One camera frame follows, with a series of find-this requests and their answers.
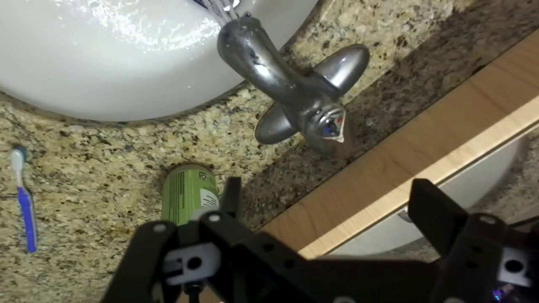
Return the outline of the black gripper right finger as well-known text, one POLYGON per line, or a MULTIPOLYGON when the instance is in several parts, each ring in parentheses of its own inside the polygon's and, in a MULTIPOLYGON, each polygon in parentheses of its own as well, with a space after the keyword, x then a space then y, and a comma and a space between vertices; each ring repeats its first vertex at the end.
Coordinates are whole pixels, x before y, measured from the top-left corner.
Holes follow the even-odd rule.
POLYGON ((470 213, 428 178, 412 180, 407 213, 439 254, 431 303, 539 303, 537 218, 470 213))

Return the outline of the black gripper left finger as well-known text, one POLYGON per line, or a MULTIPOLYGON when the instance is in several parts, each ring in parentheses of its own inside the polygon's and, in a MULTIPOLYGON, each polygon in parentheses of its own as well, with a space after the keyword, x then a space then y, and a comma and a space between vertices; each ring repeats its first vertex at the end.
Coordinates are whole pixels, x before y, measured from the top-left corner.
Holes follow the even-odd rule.
POLYGON ((210 289, 222 303, 315 303, 293 270, 301 257, 237 218, 241 178, 226 181, 215 210, 177 225, 140 225, 101 303, 202 303, 210 289))

